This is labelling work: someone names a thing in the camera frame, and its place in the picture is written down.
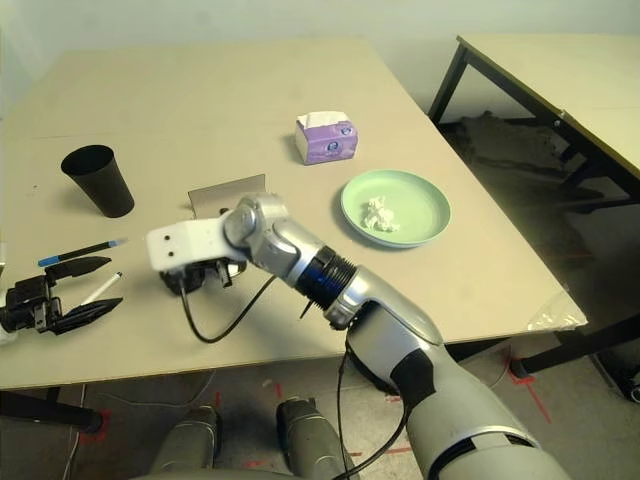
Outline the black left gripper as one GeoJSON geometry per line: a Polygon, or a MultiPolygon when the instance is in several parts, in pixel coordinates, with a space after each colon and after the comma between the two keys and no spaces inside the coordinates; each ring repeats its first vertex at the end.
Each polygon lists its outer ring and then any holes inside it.
{"type": "MultiPolygon", "coordinates": [[[[48,278],[79,277],[111,262],[109,257],[87,256],[60,262],[45,268],[48,278]]],[[[46,278],[30,278],[16,282],[4,297],[1,327],[7,333],[35,329],[64,334],[87,326],[115,309],[122,297],[96,300],[80,305],[62,316],[61,302],[51,294],[46,278]]]]}

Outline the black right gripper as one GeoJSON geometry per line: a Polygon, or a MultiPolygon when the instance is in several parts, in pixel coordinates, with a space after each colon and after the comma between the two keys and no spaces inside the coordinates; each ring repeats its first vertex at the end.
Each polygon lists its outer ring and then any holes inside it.
{"type": "Polygon", "coordinates": [[[216,277],[223,288],[228,288],[233,284],[230,263],[226,258],[186,265],[178,272],[177,283],[180,288],[200,288],[204,285],[208,273],[216,277]]]}

